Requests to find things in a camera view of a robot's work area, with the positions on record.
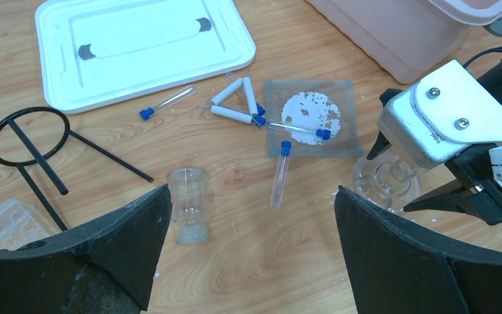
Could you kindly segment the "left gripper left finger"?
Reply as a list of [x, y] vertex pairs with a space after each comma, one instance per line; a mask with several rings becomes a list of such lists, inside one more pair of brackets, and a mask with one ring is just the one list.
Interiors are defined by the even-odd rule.
[[0, 313], [148, 309], [173, 204], [167, 185], [70, 230], [0, 250]]

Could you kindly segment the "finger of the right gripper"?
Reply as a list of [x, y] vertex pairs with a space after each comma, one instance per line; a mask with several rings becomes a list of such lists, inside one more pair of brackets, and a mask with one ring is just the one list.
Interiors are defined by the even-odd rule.
[[423, 210], [463, 213], [495, 226], [502, 223], [502, 184], [483, 180], [466, 188], [455, 180], [416, 198], [403, 210], [406, 213]]
[[385, 123], [382, 121], [382, 118], [384, 118], [384, 115], [386, 114], [386, 105], [390, 102], [392, 98], [395, 96], [399, 95], [402, 92], [402, 89], [397, 89], [397, 88], [388, 88], [385, 90], [380, 96], [379, 100], [382, 104], [382, 111], [377, 119], [377, 126], [379, 128], [378, 135], [376, 138], [376, 141], [374, 142], [372, 148], [366, 155], [366, 159], [371, 161], [386, 152], [392, 144], [386, 137], [386, 134], [388, 132], [388, 128], [385, 125]]

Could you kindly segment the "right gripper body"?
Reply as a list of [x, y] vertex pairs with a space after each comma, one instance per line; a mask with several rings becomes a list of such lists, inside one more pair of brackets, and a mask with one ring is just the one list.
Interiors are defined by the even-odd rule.
[[489, 177], [502, 183], [502, 60], [473, 79], [461, 71], [460, 87], [449, 102], [446, 138], [455, 144], [487, 145]]

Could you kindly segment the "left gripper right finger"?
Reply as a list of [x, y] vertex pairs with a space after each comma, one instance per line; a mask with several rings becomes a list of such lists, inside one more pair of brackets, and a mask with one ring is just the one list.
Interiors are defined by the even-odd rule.
[[359, 313], [502, 313], [502, 252], [434, 232], [343, 186], [334, 210]]

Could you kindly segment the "glass flask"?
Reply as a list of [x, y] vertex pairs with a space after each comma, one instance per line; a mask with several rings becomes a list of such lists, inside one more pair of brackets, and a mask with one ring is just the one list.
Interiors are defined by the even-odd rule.
[[420, 196], [420, 178], [401, 157], [384, 152], [373, 160], [362, 156], [352, 172], [352, 189], [361, 197], [399, 216]]

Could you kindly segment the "white clay triangle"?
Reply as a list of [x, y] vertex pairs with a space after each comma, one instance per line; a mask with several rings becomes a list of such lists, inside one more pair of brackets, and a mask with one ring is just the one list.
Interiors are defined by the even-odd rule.
[[216, 116], [228, 118], [259, 128], [266, 124], [265, 109], [258, 103], [250, 77], [236, 77], [233, 73], [224, 76], [227, 86], [197, 108]]

